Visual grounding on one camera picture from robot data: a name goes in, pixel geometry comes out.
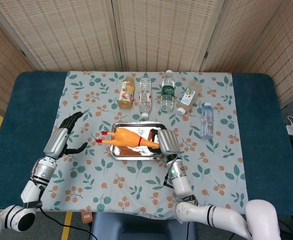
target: robotic arm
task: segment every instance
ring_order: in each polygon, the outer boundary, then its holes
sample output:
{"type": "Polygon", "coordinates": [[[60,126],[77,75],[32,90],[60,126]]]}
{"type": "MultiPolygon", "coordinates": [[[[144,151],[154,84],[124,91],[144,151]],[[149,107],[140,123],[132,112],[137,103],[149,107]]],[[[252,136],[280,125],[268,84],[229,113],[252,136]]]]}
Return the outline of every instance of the robotic arm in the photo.
{"type": "Polygon", "coordinates": [[[281,240],[277,213],[274,206],[264,200],[251,200],[245,206],[247,222],[232,209],[213,205],[198,206],[186,171],[179,157],[180,146],[174,132],[158,130],[161,152],[168,162],[168,175],[177,196],[183,199],[175,208],[176,216],[184,222],[199,222],[227,230],[247,240],[281,240]]]}
{"type": "Polygon", "coordinates": [[[0,212],[0,234],[3,229],[13,229],[17,232],[28,230],[35,221],[37,208],[42,207],[41,196],[57,168],[57,159],[63,154],[77,154],[86,148],[87,142],[78,149],[67,149],[69,134],[82,115],[82,112],[77,112],[69,116],[53,132],[43,150],[45,157],[34,164],[31,177],[21,194],[23,207],[12,205],[0,212]]]}

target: water bottle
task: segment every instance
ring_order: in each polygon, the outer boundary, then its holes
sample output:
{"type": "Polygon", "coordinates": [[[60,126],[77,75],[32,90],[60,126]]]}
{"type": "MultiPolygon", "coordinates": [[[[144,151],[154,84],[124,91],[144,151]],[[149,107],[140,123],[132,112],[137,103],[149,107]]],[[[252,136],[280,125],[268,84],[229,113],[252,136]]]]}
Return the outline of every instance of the water bottle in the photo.
{"type": "Polygon", "coordinates": [[[149,112],[152,108],[152,84],[151,79],[142,78],[140,82],[140,92],[138,108],[140,109],[141,116],[143,119],[149,119],[149,112]]]}
{"type": "Polygon", "coordinates": [[[163,112],[170,112],[173,110],[175,101],[175,80],[172,77],[172,71],[167,70],[165,78],[162,82],[161,90],[161,110],[163,112]]]}
{"type": "Polygon", "coordinates": [[[201,138],[213,138],[213,108],[209,102],[206,102],[202,108],[201,138]]]}

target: bottle cap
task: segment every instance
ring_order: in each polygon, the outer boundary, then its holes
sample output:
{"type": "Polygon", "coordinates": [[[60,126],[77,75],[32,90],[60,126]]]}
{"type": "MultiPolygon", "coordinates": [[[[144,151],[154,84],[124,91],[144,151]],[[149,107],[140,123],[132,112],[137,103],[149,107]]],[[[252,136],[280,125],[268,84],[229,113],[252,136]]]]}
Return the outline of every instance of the bottle cap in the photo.
{"type": "Polygon", "coordinates": [[[149,114],[147,112],[142,113],[143,119],[149,119],[149,114]]]}
{"type": "Polygon", "coordinates": [[[185,113],[186,113],[186,110],[182,107],[179,107],[177,110],[176,110],[177,114],[183,116],[185,113]]]}

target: orange rubber chicken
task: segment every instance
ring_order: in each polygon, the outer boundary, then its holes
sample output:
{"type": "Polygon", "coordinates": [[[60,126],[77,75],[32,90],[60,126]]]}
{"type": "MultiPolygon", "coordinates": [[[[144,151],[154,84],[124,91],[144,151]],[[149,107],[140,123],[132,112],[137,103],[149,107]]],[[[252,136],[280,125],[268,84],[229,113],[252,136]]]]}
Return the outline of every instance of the orange rubber chicken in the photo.
{"type": "Polygon", "coordinates": [[[136,134],[135,132],[132,132],[130,130],[127,130],[121,127],[117,128],[115,132],[102,131],[101,134],[113,136],[114,139],[112,140],[96,139],[95,141],[97,143],[112,144],[118,147],[127,146],[130,148],[136,148],[139,146],[147,146],[153,149],[158,149],[160,147],[158,143],[155,143],[153,141],[148,141],[144,139],[143,137],[139,136],[138,134],[136,134]]]}

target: metal tray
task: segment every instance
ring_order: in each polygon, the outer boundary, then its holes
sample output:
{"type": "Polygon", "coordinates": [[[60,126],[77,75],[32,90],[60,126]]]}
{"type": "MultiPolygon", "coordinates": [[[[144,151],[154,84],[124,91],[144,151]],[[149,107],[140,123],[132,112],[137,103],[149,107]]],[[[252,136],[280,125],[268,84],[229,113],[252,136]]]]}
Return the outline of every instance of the metal tray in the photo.
{"type": "MultiPolygon", "coordinates": [[[[117,128],[125,128],[141,137],[148,139],[151,129],[160,130],[166,127],[161,122],[157,121],[141,121],[129,123],[115,123],[112,126],[114,133],[117,128]]],[[[155,135],[154,142],[158,143],[158,136],[155,135]]],[[[147,146],[127,147],[127,146],[110,146],[111,156],[115,160],[160,160],[163,158],[161,153],[151,152],[147,146]]]]}

